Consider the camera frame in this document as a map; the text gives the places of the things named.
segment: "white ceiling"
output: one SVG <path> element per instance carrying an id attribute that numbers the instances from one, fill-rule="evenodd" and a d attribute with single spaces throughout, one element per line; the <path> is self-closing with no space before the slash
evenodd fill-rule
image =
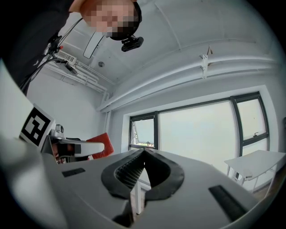
<path id="1" fill-rule="evenodd" d="M 143 45 L 122 52 L 121 42 L 103 39 L 91 59 L 83 56 L 93 34 L 81 21 L 63 43 L 64 51 L 75 56 L 114 83 L 122 83 L 131 73 L 170 52 L 202 42 L 225 39 L 254 40 L 250 14 L 239 0 L 138 0 L 143 21 L 135 33 Z M 71 13 L 61 30 L 65 33 L 80 18 Z M 98 62 L 103 61 L 103 68 Z"/>

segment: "window frame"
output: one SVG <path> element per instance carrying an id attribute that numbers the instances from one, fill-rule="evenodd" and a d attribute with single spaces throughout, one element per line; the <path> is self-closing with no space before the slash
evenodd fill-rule
<path id="1" fill-rule="evenodd" d="M 242 128 L 242 121 L 240 117 L 240 111 L 238 108 L 238 103 L 241 102 L 246 102 L 250 100 L 255 100 L 258 99 L 259 104 L 261 106 L 262 114 L 263 114 L 263 119 L 265 123 L 265 133 L 260 134 L 258 136 L 255 136 L 253 138 L 244 140 L 243 138 L 243 128 Z M 196 103 L 196 104 L 191 104 L 191 105 L 186 105 L 186 106 L 179 106 L 171 109 L 166 109 L 166 110 L 161 110 L 161 111 L 155 111 L 152 113 L 148 114 L 142 114 L 142 115 L 137 115 L 130 117 L 130 123 L 129 123 L 129 150 L 130 148 L 151 148 L 151 149 L 159 149 L 159 122 L 158 122 L 158 114 L 164 113 L 164 112 L 170 112 L 170 111 L 175 111 L 175 110 L 182 110 L 186 108 L 192 108 L 192 107 L 197 107 L 197 106 L 203 106 L 203 105 L 209 105 L 212 103 L 218 103 L 218 102 L 224 102 L 224 101 L 230 101 L 233 109 L 234 109 L 234 116 L 236 120 L 236 125 L 238 127 L 238 157 L 242 156 L 243 153 L 243 147 L 256 143 L 258 141 L 261 141 L 265 138 L 268 138 L 268 143 L 267 143 L 267 150 L 269 150 L 269 123 L 267 119 L 267 113 L 266 109 L 263 103 L 263 100 L 261 98 L 261 95 L 259 92 L 254 92 L 254 93 L 248 93 L 248 94 L 242 94 L 242 95 L 237 95 L 237 96 L 230 96 L 227 98 L 222 98 L 222 99 L 216 99 L 216 100 L 211 100 L 207 102 L 201 102 L 201 103 Z M 147 147 L 147 146 L 140 146 L 140 145 L 131 145 L 131 127 L 132 127 L 132 122 L 134 121 L 140 121 L 140 120 L 147 120 L 147 119 L 154 119 L 154 147 Z"/>
<path id="2" fill-rule="evenodd" d="M 131 131 L 132 131 L 132 123 L 136 121 L 142 121 L 142 120 L 149 120 L 153 119 L 154 120 L 154 147 L 151 146 L 143 146 L 143 145 L 134 145 L 131 144 Z M 137 116 L 132 116 L 130 117 L 129 121 L 129 146 L 128 150 L 131 148 L 151 148 L 151 149 L 159 149 L 159 131 L 158 131 L 158 112 L 152 112 L 152 113 L 147 113 L 147 114 L 141 114 Z"/>

